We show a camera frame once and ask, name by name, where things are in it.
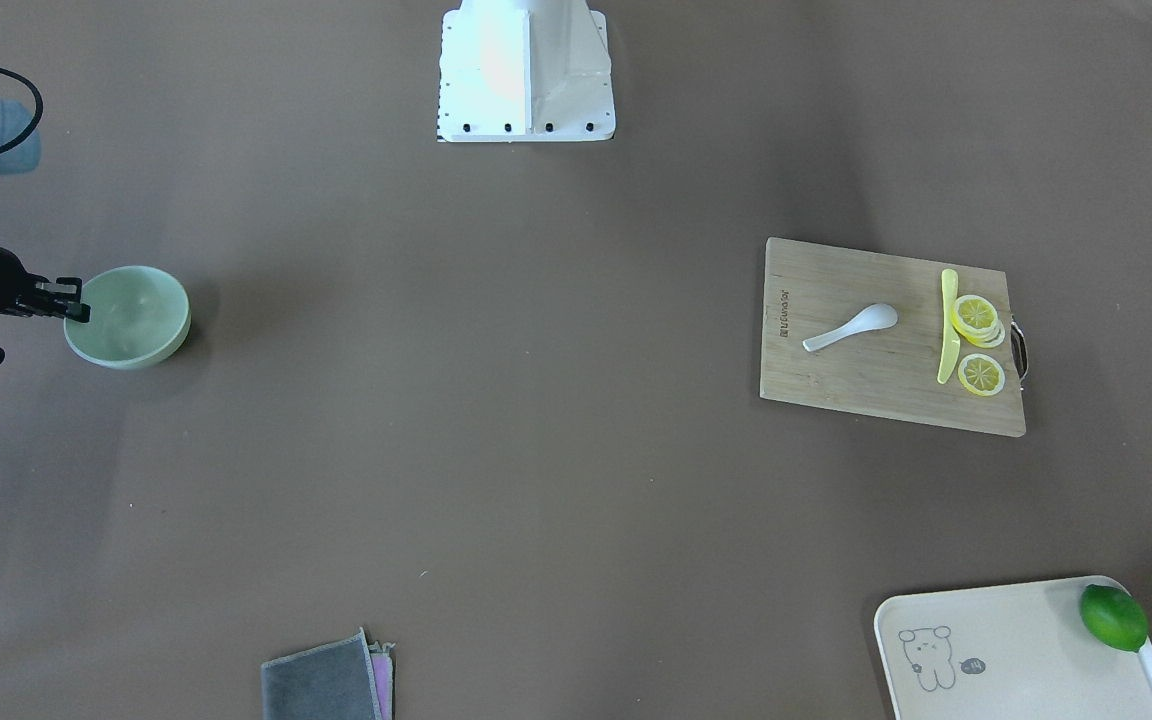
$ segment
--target cloth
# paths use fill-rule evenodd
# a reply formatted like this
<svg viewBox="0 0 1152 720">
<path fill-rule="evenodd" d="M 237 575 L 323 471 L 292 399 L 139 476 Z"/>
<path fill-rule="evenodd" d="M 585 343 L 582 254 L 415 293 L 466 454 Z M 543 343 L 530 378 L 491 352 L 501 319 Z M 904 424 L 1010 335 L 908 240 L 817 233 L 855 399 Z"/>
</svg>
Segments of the cloth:
<svg viewBox="0 0 1152 720">
<path fill-rule="evenodd" d="M 355 637 L 265 662 L 265 720 L 392 720 L 392 647 L 369 646 L 358 629 Z"/>
</svg>

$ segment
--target light green bowl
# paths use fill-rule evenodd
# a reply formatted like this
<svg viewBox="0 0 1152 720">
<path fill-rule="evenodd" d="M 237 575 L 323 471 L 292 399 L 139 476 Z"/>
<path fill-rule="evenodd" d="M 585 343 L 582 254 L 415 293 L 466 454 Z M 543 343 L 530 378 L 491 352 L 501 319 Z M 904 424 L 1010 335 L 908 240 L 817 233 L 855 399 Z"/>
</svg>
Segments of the light green bowl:
<svg viewBox="0 0 1152 720">
<path fill-rule="evenodd" d="M 136 370 L 161 363 L 189 334 L 189 296 L 162 270 L 105 270 L 83 283 L 83 302 L 91 320 L 65 320 L 65 342 L 97 365 Z"/>
</svg>

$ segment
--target spoon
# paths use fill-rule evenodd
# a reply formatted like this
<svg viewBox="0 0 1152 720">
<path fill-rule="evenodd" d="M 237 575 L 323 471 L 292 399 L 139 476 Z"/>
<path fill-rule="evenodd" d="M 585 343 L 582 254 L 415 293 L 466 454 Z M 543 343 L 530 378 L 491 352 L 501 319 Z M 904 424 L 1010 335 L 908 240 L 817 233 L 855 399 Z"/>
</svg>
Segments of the spoon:
<svg viewBox="0 0 1152 720">
<path fill-rule="evenodd" d="M 896 324 L 896 309 L 887 305 L 886 302 L 877 302 L 874 305 L 865 306 L 855 318 L 847 320 L 846 325 L 836 331 L 829 331 L 818 336 L 803 341 L 804 350 L 814 353 L 820 348 L 836 343 L 842 338 L 854 336 L 856 333 L 870 331 L 882 331 Z"/>
</svg>

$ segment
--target bear drawing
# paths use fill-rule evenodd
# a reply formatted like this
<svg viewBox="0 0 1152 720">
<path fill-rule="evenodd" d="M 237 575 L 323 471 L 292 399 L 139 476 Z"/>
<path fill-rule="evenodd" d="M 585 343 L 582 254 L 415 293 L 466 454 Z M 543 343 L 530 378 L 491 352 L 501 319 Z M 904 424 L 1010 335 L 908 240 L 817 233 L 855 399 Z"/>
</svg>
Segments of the bear drawing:
<svg viewBox="0 0 1152 720">
<path fill-rule="evenodd" d="M 954 687 L 954 664 L 950 662 L 954 651 L 947 626 L 901 630 L 897 637 L 904 643 L 905 660 L 914 667 L 914 673 L 918 674 L 918 684 L 923 685 L 924 691 Z"/>
</svg>

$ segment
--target black cable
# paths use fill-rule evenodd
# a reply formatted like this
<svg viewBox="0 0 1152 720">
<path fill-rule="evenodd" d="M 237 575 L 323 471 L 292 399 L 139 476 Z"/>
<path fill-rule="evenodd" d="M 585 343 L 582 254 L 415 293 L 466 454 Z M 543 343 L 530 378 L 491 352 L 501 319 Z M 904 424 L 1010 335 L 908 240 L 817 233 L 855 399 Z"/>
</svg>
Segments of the black cable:
<svg viewBox="0 0 1152 720">
<path fill-rule="evenodd" d="M 0 76 L 9 77 L 13 78 L 14 81 L 17 81 L 20 85 L 29 88 L 29 92 L 31 92 L 31 94 L 33 96 L 33 118 L 29 119 L 29 124 L 24 127 L 23 131 L 20 131 L 20 134 L 13 137 L 12 141 L 7 141 L 3 143 L 3 145 L 0 145 L 0 154 L 3 154 L 3 152 L 13 150 L 13 147 L 26 141 L 29 134 L 36 131 L 36 129 L 38 128 L 38 123 L 41 122 L 41 92 L 38 92 L 38 86 L 33 85 L 32 82 L 29 82 L 29 78 L 24 77 L 23 74 L 14 73 L 6 68 L 0 68 Z"/>
</svg>

